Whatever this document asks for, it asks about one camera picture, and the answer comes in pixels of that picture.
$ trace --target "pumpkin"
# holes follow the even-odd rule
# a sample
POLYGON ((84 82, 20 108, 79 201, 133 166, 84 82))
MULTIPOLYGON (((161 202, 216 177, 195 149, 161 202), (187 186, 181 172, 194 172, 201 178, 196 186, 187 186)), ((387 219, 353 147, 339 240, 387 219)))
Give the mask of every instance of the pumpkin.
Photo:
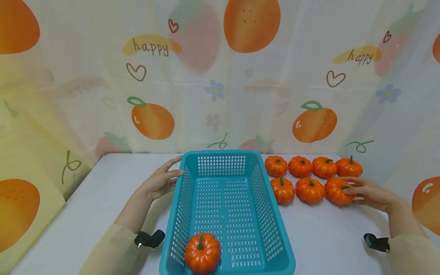
POLYGON ((359 177, 362 175, 362 166, 353 160, 353 156, 350 158, 341 158, 336 162, 337 174, 339 176, 354 176, 359 177))
POLYGON ((297 177, 304 178, 312 173, 313 166, 310 160, 296 156, 289 161, 289 172, 297 177))
POLYGON ((264 166, 272 177, 282 176, 287 172, 287 162, 280 156, 269 156, 264 161, 264 166))
POLYGON ((326 195, 324 186, 319 181, 310 177, 302 178, 297 181, 296 191, 300 200, 308 204, 318 203, 323 200, 326 195))
POLYGON ((281 176, 271 180, 271 186, 277 203, 286 205, 295 198, 295 188, 290 180, 281 176))
POLYGON ((340 178, 329 179, 325 184, 326 195, 329 201, 337 205, 352 203, 356 195, 347 195, 342 192, 351 185, 340 178))
POLYGON ((321 178, 329 179, 336 175, 337 168, 332 159, 326 157, 318 157, 313 160, 312 165, 313 174, 321 178))
POLYGON ((212 273, 220 260, 220 243, 211 233, 192 236, 185 248, 184 259, 192 272, 212 273))

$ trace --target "sleeve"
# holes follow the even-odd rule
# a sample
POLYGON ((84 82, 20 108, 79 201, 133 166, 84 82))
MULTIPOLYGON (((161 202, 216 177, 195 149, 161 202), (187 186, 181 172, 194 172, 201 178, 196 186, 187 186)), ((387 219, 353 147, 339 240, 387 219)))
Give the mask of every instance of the sleeve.
POLYGON ((112 224, 84 262, 79 274, 130 274, 139 249, 136 235, 128 228, 112 224))
POLYGON ((440 274, 440 257, 428 238, 400 235, 389 239, 388 244, 388 262, 394 275, 440 274))

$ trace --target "blue flower illustration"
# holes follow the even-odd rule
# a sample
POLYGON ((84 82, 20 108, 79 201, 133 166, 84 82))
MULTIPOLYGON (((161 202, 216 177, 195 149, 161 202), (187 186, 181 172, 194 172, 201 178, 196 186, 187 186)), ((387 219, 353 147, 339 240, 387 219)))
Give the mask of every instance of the blue flower illustration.
POLYGON ((205 87, 205 92, 211 94, 213 102, 218 98, 224 99, 224 86, 223 84, 217 84, 215 80, 209 82, 211 86, 205 87))
POLYGON ((379 104, 382 104, 385 101, 389 101, 391 103, 397 102, 397 97, 402 93, 400 89, 393 88, 392 84, 386 85, 383 91, 377 91, 376 95, 380 96, 379 104))

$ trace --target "turquoise basket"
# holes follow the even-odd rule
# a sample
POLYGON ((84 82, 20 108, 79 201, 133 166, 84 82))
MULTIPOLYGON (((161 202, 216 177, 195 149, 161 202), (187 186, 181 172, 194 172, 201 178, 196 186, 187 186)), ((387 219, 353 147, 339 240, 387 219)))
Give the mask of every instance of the turquoise basket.
POLYGON ((191 236, 214 234, 214 274, 292 275, 295 256, 263 159, 255 151, 188 152, 182 157, 160 274, 193 274, 183 259, 191 236))

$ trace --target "tabletop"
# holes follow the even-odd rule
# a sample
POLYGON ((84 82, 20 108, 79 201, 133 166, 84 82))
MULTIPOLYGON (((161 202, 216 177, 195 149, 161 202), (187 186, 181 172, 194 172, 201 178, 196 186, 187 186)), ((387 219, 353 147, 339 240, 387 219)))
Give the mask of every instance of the tabletop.
MULTIPOLYGON (((160 165, 177 155, 104 156, 11 274, 78 274, 136 188, 160 165)), ((289 161, 295 155, 281 156, 289 161)), ((329 154, 302 156, 310 160, 318 156, 334 161, 340 158, 329 154)), ((293 184, 298 180, 289 173, 286 178, 293 184)), ((172 196, 167 194, 153 203, 143 231, 150 234, 157 229, 166 231, 172 196)), ((293 204, 279 208, 297 262, 295 275, 391 273, 385 254, 367 248, 363 241, 365 233, 377 237, 389 235, 385 214, 365 206, 336 207, 326 199, 310 206, 295 198, 293 204)), ((162 245, 154 250, 145 247, 141 250, 137 271, 158 275, 162 245)))

